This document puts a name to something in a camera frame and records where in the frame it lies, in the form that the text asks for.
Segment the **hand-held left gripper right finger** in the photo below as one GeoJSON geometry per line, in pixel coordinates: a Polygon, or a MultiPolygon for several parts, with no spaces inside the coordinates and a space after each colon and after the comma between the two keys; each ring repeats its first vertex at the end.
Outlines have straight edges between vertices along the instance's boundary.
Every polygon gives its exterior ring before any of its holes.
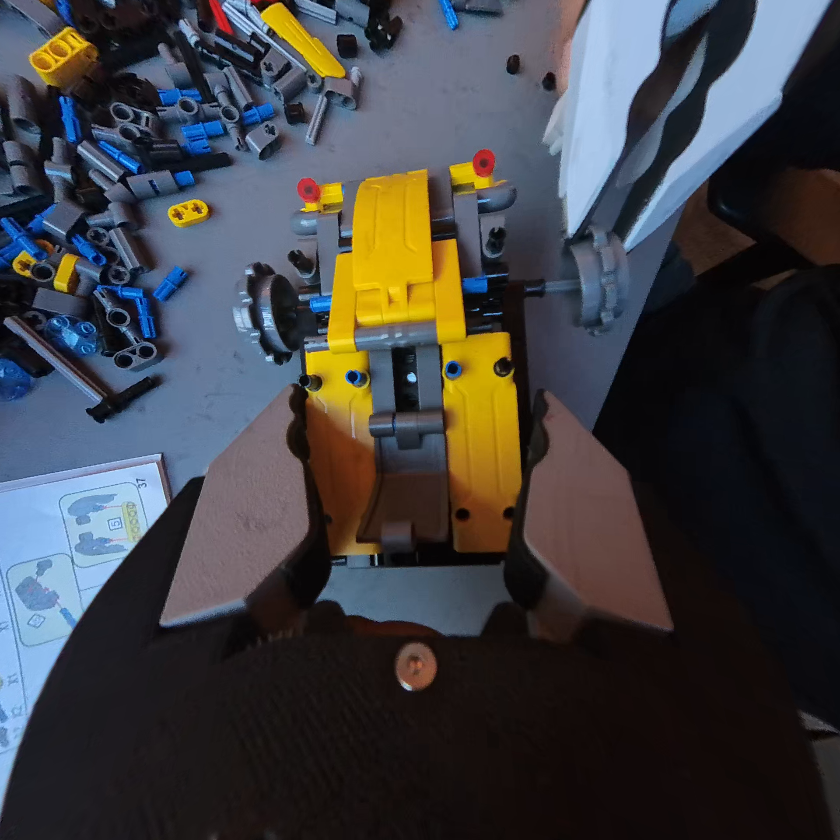
{"type": "Polygon", "coordinates": [[[504,581],[529,634],[571,640],[591,620],[674,629],[627,471],[553,394],[533,428],[504,581]]]}

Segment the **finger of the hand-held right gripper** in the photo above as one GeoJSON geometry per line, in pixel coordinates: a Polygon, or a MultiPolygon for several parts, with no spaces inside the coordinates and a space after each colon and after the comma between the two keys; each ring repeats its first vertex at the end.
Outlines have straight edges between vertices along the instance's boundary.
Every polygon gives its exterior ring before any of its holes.
{"type": "Polygon", "coordinates": [[[560,101],[543,141],[560,157],[558,194],[568,236],[611,184],[634,99],[656,69],[667,1],[559,2],[560,101]]]}
{"type": "Polygon", "coordinates": [[[623,211],[626,251],[652,234],[781,104],[817,27],[817,2],[720,2],[696,88],[665,122],[654,173],[623,211]]]}

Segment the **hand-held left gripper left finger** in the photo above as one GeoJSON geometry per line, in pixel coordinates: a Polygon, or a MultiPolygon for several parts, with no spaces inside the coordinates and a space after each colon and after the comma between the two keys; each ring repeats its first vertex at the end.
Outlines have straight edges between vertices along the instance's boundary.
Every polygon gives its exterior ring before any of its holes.
{"type": "Polygon", "coordinates": [[[301,387],[287,386],[209,466],[162,627],[237,614],[294,627],[317,601],[331,558],[306,401],[301,387]]]}

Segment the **grey toy wheel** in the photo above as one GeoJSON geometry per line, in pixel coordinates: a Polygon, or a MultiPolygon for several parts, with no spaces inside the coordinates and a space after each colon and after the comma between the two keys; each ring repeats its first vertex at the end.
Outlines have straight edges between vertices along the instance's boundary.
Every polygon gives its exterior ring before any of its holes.
{"type": "Polygon", "coordinates": [[[598,224],[563,244],[562,268],[578,297],[575,323],[596,337],[609,333],[627,304],[630,271],[623,241],[598,224]]]}

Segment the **yellow toy brick car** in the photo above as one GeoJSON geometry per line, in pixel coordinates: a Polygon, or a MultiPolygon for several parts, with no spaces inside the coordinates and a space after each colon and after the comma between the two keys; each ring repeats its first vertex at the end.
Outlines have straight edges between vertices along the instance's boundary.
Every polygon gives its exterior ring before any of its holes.
{"type": "Polygon", "coordinates": [[[300,284],[246,267],[234,323],[270,363],[301,357],[308,460],[332,556],[497,559],[522,486],[513,184],[489,149],[438,171],[297,185],[300,284]]]}

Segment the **white instruction booklet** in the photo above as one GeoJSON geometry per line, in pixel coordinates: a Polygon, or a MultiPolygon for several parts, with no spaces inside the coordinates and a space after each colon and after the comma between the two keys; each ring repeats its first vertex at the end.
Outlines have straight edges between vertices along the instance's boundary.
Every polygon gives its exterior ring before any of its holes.
{"type": "Polygon", "coordinates": [[[82,614],[170,498],[161,454],[2,482],[3,767],[82,614]]]}

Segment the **yellow pointed panel piece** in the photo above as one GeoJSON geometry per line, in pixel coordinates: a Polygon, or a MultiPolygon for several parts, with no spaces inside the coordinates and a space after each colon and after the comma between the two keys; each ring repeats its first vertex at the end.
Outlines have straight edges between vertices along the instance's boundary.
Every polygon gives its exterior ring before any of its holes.
{"type": "Polygon", "coordinates": [[[259,13],[262,21],[305,60],[317,75],[345,78],[346,70],[327,47],[310,35],[283,3],[273,3],[259,13]]]}

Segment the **pile of dark brick pieces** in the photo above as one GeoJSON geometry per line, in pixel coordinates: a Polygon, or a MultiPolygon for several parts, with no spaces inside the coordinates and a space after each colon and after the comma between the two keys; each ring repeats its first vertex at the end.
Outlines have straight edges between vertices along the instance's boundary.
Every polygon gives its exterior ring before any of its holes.
{"type": "Polygon", "coordinates": [[[75,365],[101,356],[140,373],[160,360],[155,306],[189,277],[171,268],[154,288],[141,205],[191,200],[196,177],[234,159],[263,161],[285,125],[314,145],[330,105],[356,109],[362,75],[354,31],[335,46],[303,17],[360,31],[371,51],[394,47],[393,2],[2,2],[2,402],[62,373],[102,424],[157,382],[103,389],[75,365]],[[324,78],[262,21],[283,3],[346,70],[324,78]]]}

